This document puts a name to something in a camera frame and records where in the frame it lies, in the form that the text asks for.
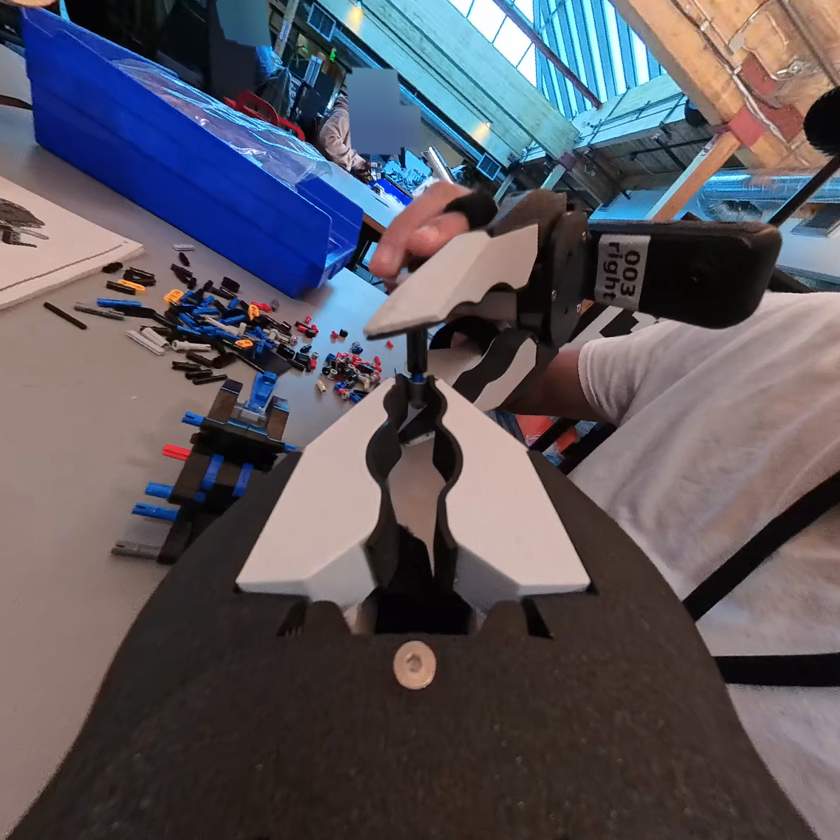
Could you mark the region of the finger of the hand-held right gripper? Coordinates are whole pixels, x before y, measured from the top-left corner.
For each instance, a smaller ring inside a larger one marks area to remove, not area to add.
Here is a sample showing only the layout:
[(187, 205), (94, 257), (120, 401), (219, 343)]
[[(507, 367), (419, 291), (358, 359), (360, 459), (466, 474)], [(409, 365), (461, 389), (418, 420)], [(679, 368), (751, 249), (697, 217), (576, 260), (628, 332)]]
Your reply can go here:
[(556, 354), (528, 330), (443, 327), (428, 350), (428, 414), (443, 406), (444, 385), (483, 413), (525, 392)]
[(458, 307), (480, 304), (495, 288), (518, 292), (529, 283), (538, 250), (537, 224), (455, 237), (405, 276), (364, 326), (364, 336), (385, 339), (432, 327)]

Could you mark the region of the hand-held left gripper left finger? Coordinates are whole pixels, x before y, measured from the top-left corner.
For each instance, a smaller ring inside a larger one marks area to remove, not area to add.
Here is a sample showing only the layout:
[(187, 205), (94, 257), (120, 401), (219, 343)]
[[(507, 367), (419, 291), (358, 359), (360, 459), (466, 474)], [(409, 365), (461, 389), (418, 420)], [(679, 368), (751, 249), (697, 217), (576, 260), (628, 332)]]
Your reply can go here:
[(388, 480), (407, 410), (407, 378), (392, 377), (305, 448), (238, 574), (241, 592), (345, 609), (392, 583), (401, 528)]

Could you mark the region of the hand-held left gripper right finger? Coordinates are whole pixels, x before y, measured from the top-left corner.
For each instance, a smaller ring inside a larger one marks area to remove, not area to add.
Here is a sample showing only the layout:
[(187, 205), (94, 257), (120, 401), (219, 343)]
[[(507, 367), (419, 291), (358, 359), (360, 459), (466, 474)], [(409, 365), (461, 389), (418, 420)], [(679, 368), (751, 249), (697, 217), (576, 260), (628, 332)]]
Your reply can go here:
[(591, 583), (529, 451), (438, 378), (429, 380), (437, 498), (434, 577), (481, 613)]

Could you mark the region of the small blue grey lego subassembly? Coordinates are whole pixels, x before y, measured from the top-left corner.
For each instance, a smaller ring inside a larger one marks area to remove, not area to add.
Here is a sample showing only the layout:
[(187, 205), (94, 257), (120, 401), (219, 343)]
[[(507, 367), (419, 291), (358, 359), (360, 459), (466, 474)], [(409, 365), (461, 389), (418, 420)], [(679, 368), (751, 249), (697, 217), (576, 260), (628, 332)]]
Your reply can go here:
[(442, 403), (428, 373), (427, 333), (422, 329), (406, 334), (406, 372), (396, 377), (395, 394), (401, 446), (431, 441), (436, 435)]

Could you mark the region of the black blue lego model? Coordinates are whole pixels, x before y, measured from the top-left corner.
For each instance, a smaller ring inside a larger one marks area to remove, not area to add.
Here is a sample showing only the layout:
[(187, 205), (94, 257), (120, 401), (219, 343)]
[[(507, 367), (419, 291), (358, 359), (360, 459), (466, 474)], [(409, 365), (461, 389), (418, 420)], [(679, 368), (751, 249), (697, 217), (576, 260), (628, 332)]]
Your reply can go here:
[(151, 482), (147, 497), (165, 501), (169, 507), (139, 502), (135, 516), (169, 525), (162, 546), (118, 541), (111, 554), (171, 565), (236, 501), (243, 498), (253, 479), (269, 473), (282, 455), (298, 449), (285, 441), (289, 418), (287, 401), (275, 395), (278, 375), (258, 372), (250, 393), (243, 383), (213, 376), (221, 387), (205, 415), (186, 412), (182, 422), (195, 433), (189, 449), (165, 447), (163, 455), (179, 458), (180, 474), (172, 485)]

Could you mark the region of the pile of small lego pieces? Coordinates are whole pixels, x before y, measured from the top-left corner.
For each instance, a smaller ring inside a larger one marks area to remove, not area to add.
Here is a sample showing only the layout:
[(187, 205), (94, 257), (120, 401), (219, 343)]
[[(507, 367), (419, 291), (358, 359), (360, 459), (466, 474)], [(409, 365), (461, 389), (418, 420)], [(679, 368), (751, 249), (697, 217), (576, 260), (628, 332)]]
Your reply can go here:
[(92, 304), (77, 302), (75, 313), (117, 322), (138, 321), (127, 336), (157, 356), (173, 352), (171, 367), (195, 385), (222, 384), (236, 362), (255, 378), (245, 408), (263, 413), (275, 394), (281, 375), (289, 371), (312, 375), (320, 394), (335, 393), (356, 404), (383, 378), (378, 354), (368, 355), (363, 344), (350, 340), (347, 329), (332, 330), (324, 339), (337, 349), (322, 353), (319, 325), (312, 315), (294, 322), (280, 320), (280, 302), (247, 300), (230, 277), (200, 285), (185, 251), (179, 251), (171, 272), (181, 284), (164, 294), (159, 308), (144, 304), (143, 294), (156, 282), (155, 274), (113, 262), (103, 268), (105, 288), (112, 297)]

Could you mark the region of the lego instruction booklet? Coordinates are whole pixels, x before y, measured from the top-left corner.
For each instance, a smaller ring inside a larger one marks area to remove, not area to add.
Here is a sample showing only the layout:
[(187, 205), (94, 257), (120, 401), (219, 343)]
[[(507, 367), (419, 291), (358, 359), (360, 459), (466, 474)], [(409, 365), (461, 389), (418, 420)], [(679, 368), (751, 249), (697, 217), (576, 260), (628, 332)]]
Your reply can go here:
[(1, 309), (141, 256), (142, 244), (1, 179)]

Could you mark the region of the person's right hand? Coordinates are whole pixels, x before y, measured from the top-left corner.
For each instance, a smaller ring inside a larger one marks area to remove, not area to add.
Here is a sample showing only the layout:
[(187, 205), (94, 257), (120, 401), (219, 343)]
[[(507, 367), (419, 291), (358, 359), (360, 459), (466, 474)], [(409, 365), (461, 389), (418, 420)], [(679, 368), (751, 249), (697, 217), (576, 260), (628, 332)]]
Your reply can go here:
[(389, 224), (370, 262), (370, 272), (389, 291), (405, 270), (434, 256), (452, 239), (487, 226), (498, 204), (482, 190), (436, 182)]

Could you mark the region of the white background table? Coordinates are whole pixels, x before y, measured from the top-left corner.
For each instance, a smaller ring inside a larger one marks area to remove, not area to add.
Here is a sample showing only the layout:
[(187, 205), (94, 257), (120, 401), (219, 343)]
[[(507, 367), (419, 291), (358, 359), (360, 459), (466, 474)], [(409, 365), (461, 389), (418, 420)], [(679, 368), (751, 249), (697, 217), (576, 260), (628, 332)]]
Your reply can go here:
[(364, 224), (377, 234), (384, 233), (406, 207), (390, 193), (379, 193), (335, 163), (328, 161), (328, 164), (330, 174), (326, 182), (362, 210)]

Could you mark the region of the black foam-tipped pole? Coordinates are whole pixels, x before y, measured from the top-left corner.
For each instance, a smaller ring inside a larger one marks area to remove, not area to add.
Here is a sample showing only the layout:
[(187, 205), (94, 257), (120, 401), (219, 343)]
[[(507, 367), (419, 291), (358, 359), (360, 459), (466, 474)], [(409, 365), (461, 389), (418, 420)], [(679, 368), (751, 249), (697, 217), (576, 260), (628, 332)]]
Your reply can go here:
[(807, 203), (839, 170), (839, 88), (824, 93), (813, 102), (803, 122), (805, 138), (817, 151), (827, 155), (828, 161), (793, 197), (769, 220), (778, 228), (796, 210)]

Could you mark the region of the red plastic chair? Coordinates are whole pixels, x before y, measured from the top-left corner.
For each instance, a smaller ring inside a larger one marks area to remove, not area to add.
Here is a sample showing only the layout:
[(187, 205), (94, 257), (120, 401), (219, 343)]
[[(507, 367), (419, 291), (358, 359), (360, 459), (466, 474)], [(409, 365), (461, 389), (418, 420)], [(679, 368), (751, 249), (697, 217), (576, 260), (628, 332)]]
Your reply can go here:
[(259, 119), (269, 125), (286, 130), (298, 137), (300, 141), (306, 141), (306, 136), (301, 127), (281, 117), (266, 100), (257, 96), (251, 91), (241, 91), (236, 99), (223, 98), (224, 104), (231, 109), (253, 119)]

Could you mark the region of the clear plastic bag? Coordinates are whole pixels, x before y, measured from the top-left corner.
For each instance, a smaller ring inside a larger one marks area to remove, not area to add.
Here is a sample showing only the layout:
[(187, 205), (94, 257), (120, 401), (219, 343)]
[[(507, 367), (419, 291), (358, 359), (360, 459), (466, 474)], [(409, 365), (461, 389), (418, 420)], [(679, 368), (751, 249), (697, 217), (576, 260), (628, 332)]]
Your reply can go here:
[(141, 59), (113, 65), (190, 118), (216, 139), (289, 187), (325, 180), (330, 164), (309, 143), (265, 120), (249, 117), (199, 91), (173, 71)]

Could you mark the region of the blue plastic bin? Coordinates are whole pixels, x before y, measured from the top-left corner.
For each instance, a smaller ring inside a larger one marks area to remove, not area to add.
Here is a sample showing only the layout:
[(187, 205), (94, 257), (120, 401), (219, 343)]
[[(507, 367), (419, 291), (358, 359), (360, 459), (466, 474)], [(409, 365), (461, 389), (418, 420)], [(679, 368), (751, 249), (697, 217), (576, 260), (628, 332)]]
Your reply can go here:
[(44, 9), (22, 19), (42, 147), (290, 297), (350, 263), (363, 213), (326, 179), (287, 186), (112, 63), (155, 62)]

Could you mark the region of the silver air duct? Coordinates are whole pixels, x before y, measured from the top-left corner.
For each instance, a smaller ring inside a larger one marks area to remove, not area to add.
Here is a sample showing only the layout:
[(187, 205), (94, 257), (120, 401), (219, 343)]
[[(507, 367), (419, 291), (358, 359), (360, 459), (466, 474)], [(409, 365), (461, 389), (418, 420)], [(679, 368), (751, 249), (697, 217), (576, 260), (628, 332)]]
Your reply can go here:
[[(699, 190), (696, 199), (703, 211), (721, 221), (769, 223), (787, 203), (796, 199), (817, 170), (802, 172), (726, 169)], [(839, 174), (828, 176), (808, 198), (800, 200), (790, 215), (799, 223), (794, 231), (830, 235), (838, 230)]]

